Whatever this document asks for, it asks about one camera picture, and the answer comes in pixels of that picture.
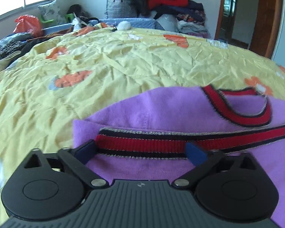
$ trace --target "bed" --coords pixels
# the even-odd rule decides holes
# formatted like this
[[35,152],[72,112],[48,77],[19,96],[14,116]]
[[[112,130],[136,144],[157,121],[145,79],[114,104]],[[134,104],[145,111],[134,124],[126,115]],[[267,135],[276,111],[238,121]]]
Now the bed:
[[[254,86],[285,100],[285,69],[271,60],[158,29],[58,36],[0,72],[0,189],[32,148],[53,153],[72,146],[74,119],[156,87]],[[0,200],[0,224],[6,219]]]

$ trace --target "blue blanket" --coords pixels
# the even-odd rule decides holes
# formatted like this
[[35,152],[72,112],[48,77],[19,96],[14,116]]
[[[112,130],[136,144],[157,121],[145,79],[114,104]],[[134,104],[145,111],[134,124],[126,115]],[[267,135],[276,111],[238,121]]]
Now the blue blanket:
[[[117,26],[121,21],[129,21],[131,26],[134,28],[148,28],[148,29],[158,29],[164,30],[163,27],[154,19],[144,19],[144,18],[123,18],[123,19],[103,19],[100,22],[108,23],[109,25]],[[98,21],[90,21],[90,25],[96,25]],[[54,32],[65,30],[71,27],[71,23],[53,26],[44,29],[44,34],[49,35]]]

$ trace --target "houndstooth bag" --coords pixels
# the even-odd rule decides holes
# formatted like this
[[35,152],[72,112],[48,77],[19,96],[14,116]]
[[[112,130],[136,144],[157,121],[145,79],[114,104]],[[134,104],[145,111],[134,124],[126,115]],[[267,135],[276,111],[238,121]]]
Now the houndstooth bag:
[[131,6],[132,0],[107,0],[104,19],[137,18],[137,13]]

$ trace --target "red plastic bag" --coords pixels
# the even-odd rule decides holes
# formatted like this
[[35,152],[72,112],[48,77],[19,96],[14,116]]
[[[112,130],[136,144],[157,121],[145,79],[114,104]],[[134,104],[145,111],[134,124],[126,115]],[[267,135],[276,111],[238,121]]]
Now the red plastic bag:
[[14,33],[28,32],[32,34],[34,38],[43,36],[42,27],[37,17],[26,14],[17,18],[15,22],[18,24],[16,25]]

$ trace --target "wooden door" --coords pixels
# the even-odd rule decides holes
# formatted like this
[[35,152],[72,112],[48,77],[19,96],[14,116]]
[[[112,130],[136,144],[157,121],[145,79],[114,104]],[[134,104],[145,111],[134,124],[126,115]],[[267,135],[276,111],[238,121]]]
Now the wooden door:
[[282,0],[259,0],[250,50],[271,58],[280,28]]

